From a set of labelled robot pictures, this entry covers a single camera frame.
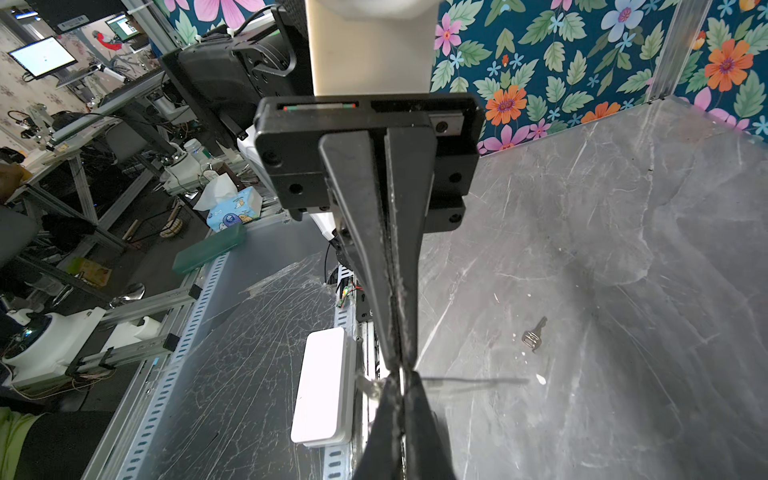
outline floral wallpaper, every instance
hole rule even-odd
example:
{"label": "floral wallpaper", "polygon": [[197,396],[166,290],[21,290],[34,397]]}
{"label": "floral wallpaper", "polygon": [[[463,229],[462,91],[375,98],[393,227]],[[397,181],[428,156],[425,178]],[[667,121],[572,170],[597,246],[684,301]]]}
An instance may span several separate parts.
{"label": "floral wallpaper", "polygon": [[202,35],[222,24],[237,29],[251,13],[274,0],[154,0],[182,40],[194,43]]}
{"label": "floral wallpaper", "polygon": [[607,117],[644,101],[676,4],[446,0],[432,91],[481,98],[482,154]]}
{"label": "floral wallpaper", "polygon": [[768,137],[768,58],[760,60],[768,49],[768,5],[714,0],[702,28],[675,94],[736,129]]}

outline white rectangular box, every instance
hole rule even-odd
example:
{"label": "white rectangular box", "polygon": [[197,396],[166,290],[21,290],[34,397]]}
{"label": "white rectangular box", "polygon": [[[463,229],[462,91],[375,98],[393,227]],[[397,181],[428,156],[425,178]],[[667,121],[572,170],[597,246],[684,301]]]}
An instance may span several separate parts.
{"label": "white rectangular box", "polygon": [[342,327],[306,338],[290,438],[308,447],[347,443],[352,437],[355,343]]}

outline orange flower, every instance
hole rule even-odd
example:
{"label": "orange flower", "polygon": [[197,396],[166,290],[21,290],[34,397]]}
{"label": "orange flower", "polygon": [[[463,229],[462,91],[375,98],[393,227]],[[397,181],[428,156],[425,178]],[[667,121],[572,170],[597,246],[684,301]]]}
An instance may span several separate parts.
{"label": "orange flower", "polygon": [[755,8],[755,5],[760,3],[760,0],[739,0],[739,6],[742,12],[747,12]]}
{"label": "orange flower", "polygon": [[520,110],[525,108],[528,101],[525,100],[525,89],[518,90],[517,85],[512,85],[509,90],[497,90],[493,98],[485,105],[485,119],[491,124],[499,126],[508,124],[510,120],[517,120]]}
{"label": "orange flower", "polygon": [[696,40],[694,40],[694,44],[692,45],[694,50],[701,48],[701,46],[704,45],[704,40],[707,40],[707,34],[702,30],[699,32],[699,36],[696,37]]}
{"label": "orange flower", "polygon": [[750,44],[744,40],[740,41],[736,47],[734,44],[736,41],[731,38],[723,43],[722,51],[715,48],[710,53],[712,63],[704,67],[704,76],[710,79],[707,82],[709,88],[714,90],[719,85],[720,91],[729,91],[733,87],[731,82],[741,85],[741,82],[746,80],[744,70],[752,66],[754,55],[747,54]]}
{"label": "orange flower", "polygon": [[608,115],[615,114],[619,111],[621,106],[614,102],[611,104],[610,107],[608,107],[608,102],[603,102],[599,104],[595,109],[594,113],[588,111],[587,114],[581,119],[581,123],[585,124],[590,121],[600,120],[601,118],[605,118]]}

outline tissue box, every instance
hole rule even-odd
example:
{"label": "tissue box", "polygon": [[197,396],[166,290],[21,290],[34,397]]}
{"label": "tissue box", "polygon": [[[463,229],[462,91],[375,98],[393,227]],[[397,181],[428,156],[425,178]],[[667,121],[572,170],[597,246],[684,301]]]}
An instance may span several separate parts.
{"label": "tissue box", "polygon": [[248,223],[261,214],[261,195],[253,187],[237,193],[237,196],[225,200],[208,213],[208,226],[214,232],[220,232],[237,223]]}

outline green clothing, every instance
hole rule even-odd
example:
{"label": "green clothing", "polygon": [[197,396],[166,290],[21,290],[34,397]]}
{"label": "green clothing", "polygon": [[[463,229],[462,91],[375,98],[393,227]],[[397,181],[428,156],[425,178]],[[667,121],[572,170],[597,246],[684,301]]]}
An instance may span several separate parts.
{"label": "green clothing", "polygon": [[0,407],[0,480],[13,480],[27,432],[41,416]]}

